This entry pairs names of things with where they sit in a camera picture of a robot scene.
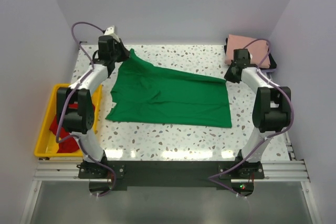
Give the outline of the green t-shirt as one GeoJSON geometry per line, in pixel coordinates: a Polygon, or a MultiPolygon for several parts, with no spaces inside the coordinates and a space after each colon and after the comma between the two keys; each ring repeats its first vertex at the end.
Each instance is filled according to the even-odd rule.
{"type": "Polygon", "coordinates": [[[157,67],[133,49],[110,94],[109,121],[232,127],[224,79],[157,67]]]}

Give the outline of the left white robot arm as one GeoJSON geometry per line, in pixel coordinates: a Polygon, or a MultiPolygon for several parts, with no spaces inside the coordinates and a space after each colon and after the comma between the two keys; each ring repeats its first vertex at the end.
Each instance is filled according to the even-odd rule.
{"type": "Polygon", "coordinates": [[[93,130],[94,114],[98,108],[91,96],[116,67],[116,63],[130,58],[130,52],[111,26],[102,30],[98,38],[98,50],[89,57],[90,67],[73,84],[59,88],[56,93],[56,142],[74,138],[83,153],[83,170],[90,170],[97,178],[103,178],[111,170],[106,155],[93,130]]]}

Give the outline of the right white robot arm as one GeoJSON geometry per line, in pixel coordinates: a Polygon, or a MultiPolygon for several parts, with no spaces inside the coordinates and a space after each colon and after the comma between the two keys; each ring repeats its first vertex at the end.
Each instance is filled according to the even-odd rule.
{"type": "Polygon", "coordinates": [[[253,131],[236,157],[238,162],[228,170],[234,171],[239,178],[246,178],[259,168],[269,142],[289,130],[293,119],[290,88],[274,83],[250,61],[247,49],[235,49],[233,60],[225,74],[225,80],[243,82],[256,95],[252,112],[253,131]]]}

